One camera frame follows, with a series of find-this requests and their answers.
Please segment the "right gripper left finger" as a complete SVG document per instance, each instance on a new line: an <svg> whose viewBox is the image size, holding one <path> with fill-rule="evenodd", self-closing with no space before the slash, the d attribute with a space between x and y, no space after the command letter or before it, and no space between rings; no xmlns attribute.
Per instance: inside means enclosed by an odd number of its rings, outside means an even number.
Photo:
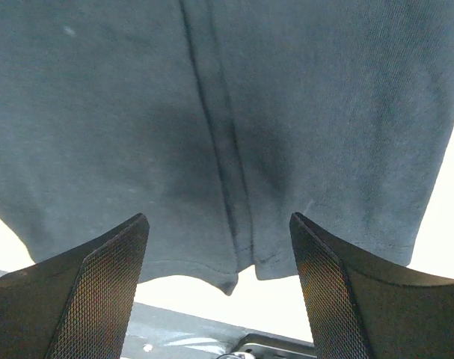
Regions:
<svg viewBox="0 0 454 359"><path fill-rule="evenodd" d="M149 234L138 214L0 277L0 358L119 358Z"/></svg>

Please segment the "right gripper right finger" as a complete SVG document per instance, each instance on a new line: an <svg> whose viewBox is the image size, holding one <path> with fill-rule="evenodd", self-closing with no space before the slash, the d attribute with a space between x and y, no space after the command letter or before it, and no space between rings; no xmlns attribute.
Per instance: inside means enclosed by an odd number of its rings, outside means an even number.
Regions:
<svg viewBox="0 0 454 359"><path fill-rule="evenodd" d="M289 228L318 358L454 358L454 279L377 257L298 212Z"/></svg>

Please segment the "black t shirt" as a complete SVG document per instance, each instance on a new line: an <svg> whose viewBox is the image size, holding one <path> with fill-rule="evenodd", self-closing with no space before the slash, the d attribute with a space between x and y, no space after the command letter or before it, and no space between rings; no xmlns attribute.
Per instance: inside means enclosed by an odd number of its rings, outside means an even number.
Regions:
<svg viewBox="0 0 454 359"><path fill-rule="evenodd" d="M294 275L300 212L406 266L454 1L0 1L0 219L40 262L137 213L141 281Z"/></svg>

